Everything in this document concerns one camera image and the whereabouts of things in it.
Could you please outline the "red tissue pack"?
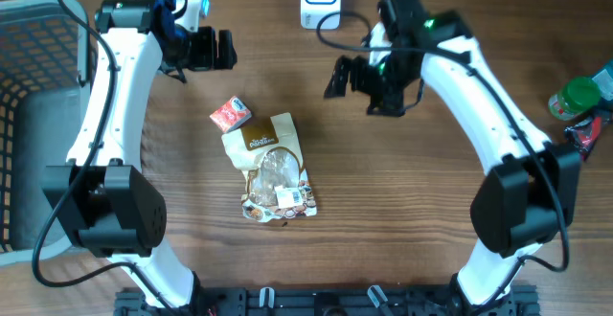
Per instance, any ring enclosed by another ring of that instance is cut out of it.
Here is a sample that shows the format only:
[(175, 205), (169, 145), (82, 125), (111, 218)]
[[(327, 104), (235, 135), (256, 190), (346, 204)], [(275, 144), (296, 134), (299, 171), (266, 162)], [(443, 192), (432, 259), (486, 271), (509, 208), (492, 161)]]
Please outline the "red tissue pack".
[(239, 128), (252, 117), (251, 110), (238, 97), (234, 96), (210, 115), (212, 122), (227, 133)]

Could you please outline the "beige nut snack pouch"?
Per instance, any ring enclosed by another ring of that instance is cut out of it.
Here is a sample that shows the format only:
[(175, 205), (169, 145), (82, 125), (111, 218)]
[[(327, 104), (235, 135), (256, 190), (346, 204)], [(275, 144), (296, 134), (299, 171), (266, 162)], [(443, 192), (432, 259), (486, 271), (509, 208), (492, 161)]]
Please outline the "beige nut snack pouch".
[(225, 152), (245, 178), (243, 216), (261, 223), (318, 213), (298, 133), (289, 113), (222, 136)]

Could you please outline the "green lid jar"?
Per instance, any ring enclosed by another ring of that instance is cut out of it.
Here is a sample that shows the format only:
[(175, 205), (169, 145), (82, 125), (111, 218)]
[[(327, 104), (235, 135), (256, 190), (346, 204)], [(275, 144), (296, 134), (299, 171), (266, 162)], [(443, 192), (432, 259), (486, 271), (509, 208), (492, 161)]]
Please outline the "green lid jar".
[(549, 98), (548, 108), (557, 119), (570, 121), (597, 105), (600, 99), (599, 86), (588, 77), (578, 77)]

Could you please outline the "black orange hex wrench pack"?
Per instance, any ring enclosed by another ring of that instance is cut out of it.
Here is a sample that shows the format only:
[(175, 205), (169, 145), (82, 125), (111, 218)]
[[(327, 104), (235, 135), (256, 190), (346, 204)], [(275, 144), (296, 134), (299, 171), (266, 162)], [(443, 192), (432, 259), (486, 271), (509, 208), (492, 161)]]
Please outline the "black orange hex wrench pack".
[(580, 154), (582, 160), (586, 161), (602, 132), (610, 124), (612, 124), (612, 112), (594, 108), (583, 120), (567, 126), (564, 129), (564, 137)]

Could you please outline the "blue mouthwash bottle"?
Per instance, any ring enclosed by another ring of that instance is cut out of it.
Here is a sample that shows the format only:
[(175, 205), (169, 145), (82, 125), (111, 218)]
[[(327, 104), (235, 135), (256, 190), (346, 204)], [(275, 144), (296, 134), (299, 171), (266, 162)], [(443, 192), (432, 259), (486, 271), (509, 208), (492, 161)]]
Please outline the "blue mouthwash bottle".
[(608, 61), (604, 66), (592, 76), (600, 90), (601, 100), (599, 108), (612, 110), (613, 107), (613, 66), (612, 61)]

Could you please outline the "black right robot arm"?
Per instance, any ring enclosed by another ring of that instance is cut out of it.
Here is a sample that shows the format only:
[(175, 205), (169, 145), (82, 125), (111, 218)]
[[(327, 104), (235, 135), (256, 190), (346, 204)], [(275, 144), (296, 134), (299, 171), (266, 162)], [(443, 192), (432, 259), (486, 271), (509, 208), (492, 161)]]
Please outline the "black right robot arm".
[(563, 272), (570, 262), (581, 160), (533, 125), (491, 72), (476, 37), (455, 11), (429, 13), (421, 0), (380, 0), (379, 22), (358, 46), (345, 46), (327, 98), (366, 94), (371, 115), (408, 111), (405, 88), (431, 88), (472, 143), (484, 181), (470, 206), (477, 242), (447, 293), (451, 314), (478, 315), (507, 298), (511, 283), (538, 250), (561, 242)]

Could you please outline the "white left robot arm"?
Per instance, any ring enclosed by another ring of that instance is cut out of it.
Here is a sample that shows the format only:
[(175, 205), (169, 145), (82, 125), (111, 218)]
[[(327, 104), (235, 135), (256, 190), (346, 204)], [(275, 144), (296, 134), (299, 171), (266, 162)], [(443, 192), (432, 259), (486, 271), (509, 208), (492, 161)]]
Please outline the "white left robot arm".
[(152, 82), (166, 74), (230, 70), (232, 35), (203, 27), (207, 0), (103, 0), (89, 25), (96, 73), (66, 161), (44, 170), (42, 190), (70, 242), (122, 268), (154, 315), (209, 315), (197, 275), (166, 240), (166, 203), (145, 178), (141, 141)]

